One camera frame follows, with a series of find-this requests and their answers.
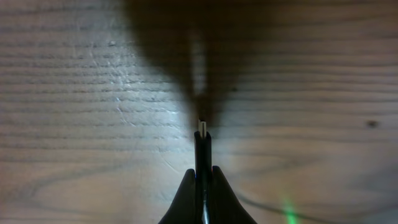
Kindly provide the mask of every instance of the wooden table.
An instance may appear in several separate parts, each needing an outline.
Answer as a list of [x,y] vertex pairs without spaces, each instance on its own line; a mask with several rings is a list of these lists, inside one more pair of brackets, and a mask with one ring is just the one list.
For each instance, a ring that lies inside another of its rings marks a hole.
[[387,0],[2,0],[0,223],[157,223],[194,167],[200,65],[214,164],[258,223],[391,212],[397,37]]

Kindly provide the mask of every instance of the green light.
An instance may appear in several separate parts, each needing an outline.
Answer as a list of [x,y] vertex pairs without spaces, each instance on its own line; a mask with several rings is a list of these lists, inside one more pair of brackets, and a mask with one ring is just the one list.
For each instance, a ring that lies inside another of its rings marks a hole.
[[286,215],[287,223],[288,224],[299,224],[299,221],[295,217],[292,203],[285,199],[284,207],[285,207],[285,215]]

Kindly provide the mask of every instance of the metal tip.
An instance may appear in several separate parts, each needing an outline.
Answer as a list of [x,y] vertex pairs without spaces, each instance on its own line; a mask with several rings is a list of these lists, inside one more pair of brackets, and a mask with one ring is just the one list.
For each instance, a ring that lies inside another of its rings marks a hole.
[[199,129],[199,133],[200,133],[200,137],[202,139],[206,138],[206,134],[207,134],[207,129],[206,129],[206,121],[203,120],[198,120],[198,129]]

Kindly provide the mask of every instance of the wood grain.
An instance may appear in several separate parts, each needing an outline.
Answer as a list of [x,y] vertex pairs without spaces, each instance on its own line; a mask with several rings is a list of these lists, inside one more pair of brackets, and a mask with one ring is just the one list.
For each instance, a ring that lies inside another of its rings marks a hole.
[[194,167],[192,24],[214,163],[258,223],[284,198],[306,224],[398,206],[395,1],[3,0],[0,21],[0,223],[161,219]]

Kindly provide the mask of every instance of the dark spot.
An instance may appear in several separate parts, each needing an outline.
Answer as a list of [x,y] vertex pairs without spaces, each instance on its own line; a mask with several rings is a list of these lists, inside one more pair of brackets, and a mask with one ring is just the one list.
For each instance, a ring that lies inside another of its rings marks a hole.
[[367,121],[366,124],[369,128],[377,128],[379,126],[379,122],[377,121]]

